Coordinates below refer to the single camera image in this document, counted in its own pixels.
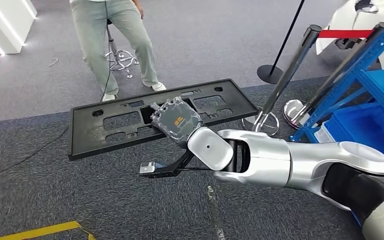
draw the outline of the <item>blue storage bin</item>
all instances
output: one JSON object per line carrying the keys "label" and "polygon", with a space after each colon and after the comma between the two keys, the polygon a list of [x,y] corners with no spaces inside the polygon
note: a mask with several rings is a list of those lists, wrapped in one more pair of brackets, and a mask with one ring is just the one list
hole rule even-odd
{"label": "blue storage bin", "polygon": [[338,109],[325,127],[337,142],[364,144],[384,154],[384,108],[376,102]]}

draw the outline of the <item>blue metal shelf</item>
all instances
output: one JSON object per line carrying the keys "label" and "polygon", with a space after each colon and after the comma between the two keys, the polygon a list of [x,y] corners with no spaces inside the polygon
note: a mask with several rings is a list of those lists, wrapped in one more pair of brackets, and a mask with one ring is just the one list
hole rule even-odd
{"label": "blue metal shelf", "polygon": [[[349,102],[363,93],[364,90],[371,93],[384,107],[384,70],[366,72],[369,66],[383,53],[383,51],[384,32],[371,43],[367,51],[361,55],[360,61],[357,62],[353,68],[343,76],[342,80],[323,98],[304,125],[289,138],[293,142],[299,142],[301,137],[305,134],[311,142],[317,143],[317,140],[314,137],[315,129],[313,128],[313,125],[327,114],[340,108],[345,102]],[[360,82],[363,85],[363,89],[359,89],[345,100],[337,103],[341,95],[345,93],[355,81]]]}

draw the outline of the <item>silver robotic arm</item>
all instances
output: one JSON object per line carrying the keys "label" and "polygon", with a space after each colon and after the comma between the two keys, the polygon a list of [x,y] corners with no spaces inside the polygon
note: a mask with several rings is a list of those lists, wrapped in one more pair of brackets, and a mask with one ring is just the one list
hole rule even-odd
{"label": "silver robotic arm", "polygon": [[[196,156],[221,181],[310,191],[352,211],[366,240],[384,240],[384,155],[355,142],[293,143],[265,133],[205,127],[180,97],[151,106],[152,124],[186,152],[163,166],[143,163],[145,178],[175,177]],[[238,150],[242,163],[237,170]]]}
{"label": "silver robotic arm", "polygon": [[384,154],[355,142],[293,143],[265,133],[222,130],[242,146],[241,172],[216,171],[221,181],[310,191],[353,211],[367,240],[384,240]]}

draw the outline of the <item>jeans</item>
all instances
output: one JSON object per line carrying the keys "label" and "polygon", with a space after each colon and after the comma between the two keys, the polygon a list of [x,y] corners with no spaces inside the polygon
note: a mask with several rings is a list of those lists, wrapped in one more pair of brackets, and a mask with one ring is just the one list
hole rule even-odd
{"label": "jeans", "polygon": [[[158,83],[154,70],[152,43],[135,4],[132,0],[108,0],[106,6],[108,18],[135,50],[143,81],[150,85]],[[83,59],[94,73],[101,89],[103,91],[106,89],[106,94],[117,94],[119,87],[109,71],[107,58],[104,56],[108,44],[105,42],[107,29],[105,2],[73,0],[71,11]]]}

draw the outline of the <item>yellow floor tape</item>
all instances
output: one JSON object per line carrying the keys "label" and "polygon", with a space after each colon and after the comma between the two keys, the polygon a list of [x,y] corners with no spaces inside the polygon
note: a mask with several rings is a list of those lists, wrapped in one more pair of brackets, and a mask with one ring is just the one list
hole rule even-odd
{"label": "yellow floor tape", "polygon": [[46,227],[38,228],[35,230],[24,231],[24,232],[12,234],[12,235],[7,235],[7,236],[0,237],[0,240],[27,240],[27,239],[44,236],[44,235],[72,230],[72,229],[81,229],[83,232],[88,234],[88,240],[96,240],[95,237],[92,234],[90,234],[88,231],[83,229],[83,227],[77,221],[70,221],[70,222],[61,223],[53,226],[46,226]]}

